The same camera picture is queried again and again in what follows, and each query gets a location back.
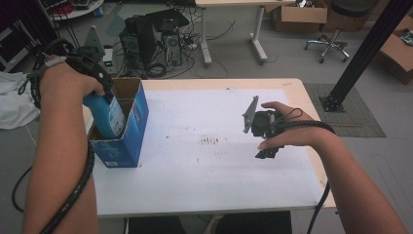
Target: desk leg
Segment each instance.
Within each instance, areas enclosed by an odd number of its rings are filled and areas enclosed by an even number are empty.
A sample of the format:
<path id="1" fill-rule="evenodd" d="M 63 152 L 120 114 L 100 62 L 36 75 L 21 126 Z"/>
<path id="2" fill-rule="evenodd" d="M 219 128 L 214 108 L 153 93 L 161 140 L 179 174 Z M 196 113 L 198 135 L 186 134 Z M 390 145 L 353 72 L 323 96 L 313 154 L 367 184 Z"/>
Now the desk leg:
<path id="1" fill-rule="evenodd" d="M 265 10 L 265 6 L 259 7 L 258 14 L 257 14 L 257 22 L 255 25 L 255 32 L 249 33 L 251 37 L 252 45 L 254 46 L 255 50 L 258 52 L 258 56 L 260 57 L 261 65 L 263 65 L 268 60 L 267 55 L 265 55 L 264 49 L 262 49 L 262 46 L 258 41 L 258 35 L 261 29 L 261 22 L 262 22 L 262 17 L 264 16 L 264 10 Z"/>
<path id="2" fill-rule="evenodd" d="M 209 48 L 207 47 L 207 21 L 206 21 L 206 8 L 202 8 L 202 32 L 201 32 L 201 49 L 203 50 L 205 68 L 212 65 L 212 58 L 209 54 Z"/>

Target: human arm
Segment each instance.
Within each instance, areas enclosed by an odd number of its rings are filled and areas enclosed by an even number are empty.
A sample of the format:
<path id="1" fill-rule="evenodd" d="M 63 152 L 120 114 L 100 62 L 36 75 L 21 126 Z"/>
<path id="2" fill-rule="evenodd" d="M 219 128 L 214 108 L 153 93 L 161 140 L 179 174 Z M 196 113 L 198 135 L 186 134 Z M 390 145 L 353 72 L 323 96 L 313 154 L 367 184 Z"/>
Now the human arm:
<path id="1" fill-rule="evenodd" d="M 41 83 L 40 132 L 26 194 L 22 233 L 40 233 L 73 191 L 85 168 L 87 136 L 82 100 L 101 85 L 66 63 L 46 70 Z M 55 233 L 97 233 L 94 180 Z"/>
<path id="2" fill-rule="evenodd" d="M 279 102 L 262 104 L 286 115 L 293 108 Z M 291 116 L 298 115 L 295 110 Z M 298 120 L 313 120 L 303 113 Z M 335 134 L 317 127 L 286 129 L 261 142 L 259 149 L 309 145 L 319 154 L 343 227 L 347 233 L 407 233 L 392 205 Z"/>

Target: camera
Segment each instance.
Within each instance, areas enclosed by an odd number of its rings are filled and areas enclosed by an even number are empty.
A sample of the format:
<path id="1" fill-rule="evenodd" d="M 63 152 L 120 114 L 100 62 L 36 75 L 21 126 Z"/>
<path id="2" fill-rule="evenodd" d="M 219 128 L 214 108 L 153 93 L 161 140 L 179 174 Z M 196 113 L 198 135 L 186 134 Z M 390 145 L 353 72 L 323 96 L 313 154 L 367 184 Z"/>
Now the camera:
<path id="1" fill-rule="evenodd" d="M 258 96 L 253 98 L 249 108 L 246 110 L 244 116 L 244 133 L 248 133 L 251 129 L 255 137 L 262 137 L 268 139 L 282 134 L 283 128 L 280 125 L 285 123 L 282 114 L 275 110 L 261 110 L 255 111 L 258 103 Z M 275 158 L 279 147 L 271 149 L 263 149 L 258 152 L 255 158 Z"/>

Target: blue bottle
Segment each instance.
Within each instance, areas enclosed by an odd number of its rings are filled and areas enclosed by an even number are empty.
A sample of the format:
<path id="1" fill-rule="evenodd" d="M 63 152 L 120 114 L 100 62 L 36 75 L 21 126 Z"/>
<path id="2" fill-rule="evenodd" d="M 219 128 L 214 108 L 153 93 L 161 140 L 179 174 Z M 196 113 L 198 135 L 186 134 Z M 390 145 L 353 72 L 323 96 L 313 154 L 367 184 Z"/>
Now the blue bottle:
<path id="1" fill-rule="evenodd" d="M 104 138 L 114 139 L 122 135 L 126 119 L 119 102 L 114 96 L 108 102 L 103 96 L 91 94 L 84 97 L 83 104 L 91 110 L 94 123 Z"/>

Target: office chair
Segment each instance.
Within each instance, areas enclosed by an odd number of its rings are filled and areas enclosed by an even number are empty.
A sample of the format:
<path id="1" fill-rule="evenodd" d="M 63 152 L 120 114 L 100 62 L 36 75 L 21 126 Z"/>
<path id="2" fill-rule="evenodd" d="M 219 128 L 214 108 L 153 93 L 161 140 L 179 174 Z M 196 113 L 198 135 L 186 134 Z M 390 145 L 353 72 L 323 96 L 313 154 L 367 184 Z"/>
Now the office chair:
<path id="1" fill-rule="evenodd" d="M 328 38 L 324 34 L 319 37 L 317 40 L 310 40 L 307 41 L 305 50 L 309 48 L 310 44 L 319 44 L 325 45 L 326 48 L 322 52 L 321 57 L 319 58 L 319 63 L 324 62 L 324 57 L 327 54 L 328 50 L 334 48 L 338 52 L 340 52 L 344 59 L 343 61 L 347 61 L 349 59 L 349 54 L 344 50 L 347 46 L 346 42 L 336 42 L 338 35 L 342 30 L 342 26 L 347 17 L 352 18 L 359 18 L 365 16 L 370 9 L 373 7 L 373 3 L 371 0 L 332 0 L 331 1 L 331 10 L 343 16 L 339 26 L 335 29 L 331 38 Z"/>

